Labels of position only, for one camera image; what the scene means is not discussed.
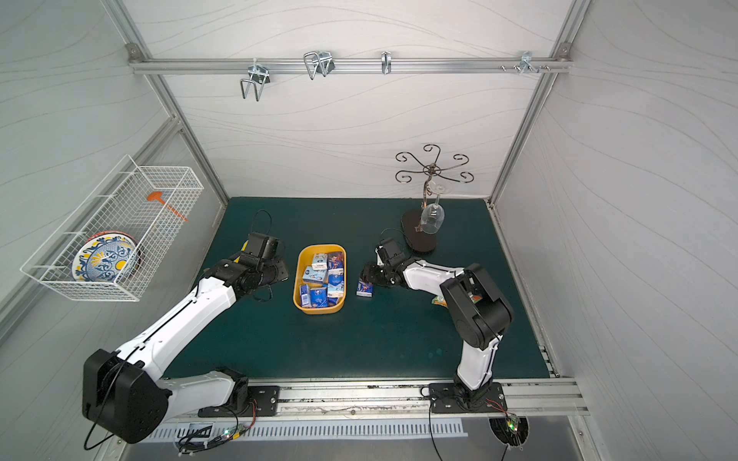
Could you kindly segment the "purple anime tissue pack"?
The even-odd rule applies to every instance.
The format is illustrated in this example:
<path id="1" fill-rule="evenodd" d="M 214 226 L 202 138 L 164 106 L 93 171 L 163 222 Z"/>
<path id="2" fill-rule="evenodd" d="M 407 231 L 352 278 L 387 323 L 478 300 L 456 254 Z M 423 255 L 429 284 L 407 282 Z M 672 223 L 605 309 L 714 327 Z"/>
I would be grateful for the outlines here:
<path id="1" fill-rule="evenodd" d="M 372 298 L 374 293 L 374 285 L 371 282 L 359 279 L 357 281 L 357 297 Z"/>

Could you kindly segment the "yellow plastic storage box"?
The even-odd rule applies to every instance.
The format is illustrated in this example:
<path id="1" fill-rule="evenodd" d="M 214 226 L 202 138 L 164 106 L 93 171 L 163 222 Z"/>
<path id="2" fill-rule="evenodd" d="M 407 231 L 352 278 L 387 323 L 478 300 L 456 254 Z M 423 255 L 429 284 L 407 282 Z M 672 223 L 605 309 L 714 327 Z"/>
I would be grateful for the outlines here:
<path id="1" fill-rule="evenodd" d="M 297 261 L 294 305 L 308 315 L 340 311 L 347 299 L 347 254 L 338 244 L 305 247 Z"/>

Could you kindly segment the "dark purple tissue pack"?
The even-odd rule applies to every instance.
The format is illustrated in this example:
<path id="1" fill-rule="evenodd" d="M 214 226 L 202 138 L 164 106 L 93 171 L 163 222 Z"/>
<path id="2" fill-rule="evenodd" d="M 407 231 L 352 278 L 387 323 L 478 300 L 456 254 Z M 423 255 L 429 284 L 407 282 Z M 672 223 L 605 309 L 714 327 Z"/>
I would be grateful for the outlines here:
<path id="1" fill-rule="evenodd" d="M 343 252 L 328 253 L 327 269 L 329 275 L 342 275 L 345 270 L 345 257 Z"/>

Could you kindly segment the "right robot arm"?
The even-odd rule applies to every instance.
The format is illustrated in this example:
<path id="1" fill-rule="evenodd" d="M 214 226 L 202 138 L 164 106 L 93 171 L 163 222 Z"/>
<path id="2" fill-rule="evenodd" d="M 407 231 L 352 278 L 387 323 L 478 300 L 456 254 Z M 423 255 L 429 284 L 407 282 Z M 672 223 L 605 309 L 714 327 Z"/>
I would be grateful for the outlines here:
<path id="1" fill-rule="evenodd" d="M 369 262 L 361 279 L 374 286 L 404 287 L 442 299 L 463 341 L 457 381 L 469 392 L 490 384 L 494 360 L 514 311 L 482 265 L 452 268 L 424 259 L 409 259 L 396 266 Z"/>

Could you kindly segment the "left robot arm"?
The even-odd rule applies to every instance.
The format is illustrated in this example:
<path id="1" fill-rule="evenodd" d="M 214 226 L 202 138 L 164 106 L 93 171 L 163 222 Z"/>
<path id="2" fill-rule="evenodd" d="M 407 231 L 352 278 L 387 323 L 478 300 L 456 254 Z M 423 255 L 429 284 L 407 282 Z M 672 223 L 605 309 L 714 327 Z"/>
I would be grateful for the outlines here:
<path id="1" fill-rule="evenodd" d="M 83 367 L 82 414 L 134 444 L 161 423 L 223 406 L 236 415 L 249 405 L 248 378 L 221 368 L 199 376 L 163 375 L 178 354 L 240 298 L 288 280 L 283 259 L 257 262 L 246 254 L 223 259 L 172 309 L 116 350 L 98 350 Z"/>

